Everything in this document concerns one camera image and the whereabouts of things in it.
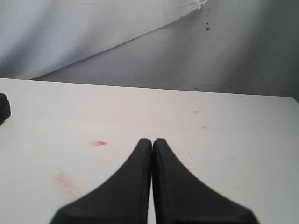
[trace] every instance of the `black object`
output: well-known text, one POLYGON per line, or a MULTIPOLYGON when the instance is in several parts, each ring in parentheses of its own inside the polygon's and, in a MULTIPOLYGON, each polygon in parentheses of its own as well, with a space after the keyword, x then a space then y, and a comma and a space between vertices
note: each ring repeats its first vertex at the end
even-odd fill
POLYGON ((157 224, 258 224, 251 210, 216 193, 178 160, 164 139, 153 148, 157 224))
POLYGON ((0 125, 11 115, 10 105, 5 94, 0 93, 0 125))
POLYGON ((58 210, 51 224, 146 224, 151 142, 140 139, 121 168, 97 189, 58 210))

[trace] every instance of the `white table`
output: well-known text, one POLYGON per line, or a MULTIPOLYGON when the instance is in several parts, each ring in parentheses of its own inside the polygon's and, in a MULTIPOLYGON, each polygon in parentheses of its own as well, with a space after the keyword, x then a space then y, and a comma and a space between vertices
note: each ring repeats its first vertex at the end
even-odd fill
POLYGON ((191 172, 261 224, 299 223, 292 98, 10 79, 0 92, 12 108, 0 126, 1 224, 48 223, 109 178, 142 137, 166 138, 191 172))

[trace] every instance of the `white cloth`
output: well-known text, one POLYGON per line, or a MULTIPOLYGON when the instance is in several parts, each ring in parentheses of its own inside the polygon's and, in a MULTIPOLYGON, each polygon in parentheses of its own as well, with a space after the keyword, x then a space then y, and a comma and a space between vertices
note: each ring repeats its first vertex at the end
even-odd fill
POLYGON ((0 77, 31 79, 60 69, 167 25, 206 2, 2 0, 0 77))

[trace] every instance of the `white backdrop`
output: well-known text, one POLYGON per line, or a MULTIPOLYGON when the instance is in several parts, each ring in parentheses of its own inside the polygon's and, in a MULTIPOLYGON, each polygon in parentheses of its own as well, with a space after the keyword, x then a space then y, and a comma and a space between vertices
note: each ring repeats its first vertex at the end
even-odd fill
POLYGON ((0 77, 31 79, 165 26, 207 0, 2 0, 0 77))

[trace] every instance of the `pink smudge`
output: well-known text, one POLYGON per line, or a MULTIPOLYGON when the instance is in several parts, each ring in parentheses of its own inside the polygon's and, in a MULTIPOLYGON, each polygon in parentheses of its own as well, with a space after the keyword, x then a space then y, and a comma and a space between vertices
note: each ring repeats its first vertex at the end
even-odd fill
POLYGON ((94 146, 104 146, 104 145, 107 145, 108 143, 107 142, 104 142, 104 141, 95 141, 93 143, 94 146))
POLYGON ((80 189, 73 184, 70 177, 61 168, 57 168, 55 182, 58 189, 63 193, 66 202, 73 201, 80 197, 80 189))

